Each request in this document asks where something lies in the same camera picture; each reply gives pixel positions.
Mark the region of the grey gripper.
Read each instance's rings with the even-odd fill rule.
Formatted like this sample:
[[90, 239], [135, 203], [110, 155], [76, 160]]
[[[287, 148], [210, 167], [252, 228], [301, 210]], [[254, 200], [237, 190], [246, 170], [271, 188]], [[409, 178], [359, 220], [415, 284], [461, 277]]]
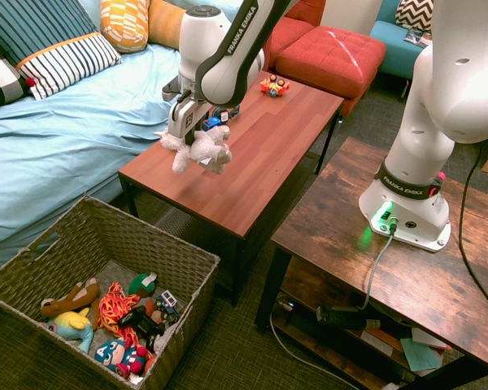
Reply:
[[210, 102], [194, 98], [186, 98], [182, 102], [177, 100], [169, 113], [168, 133], [177, 138], [185, 138], [185, 144], [191, 146], [194, 143], [194, 125], [202, 120], [211, 108]]

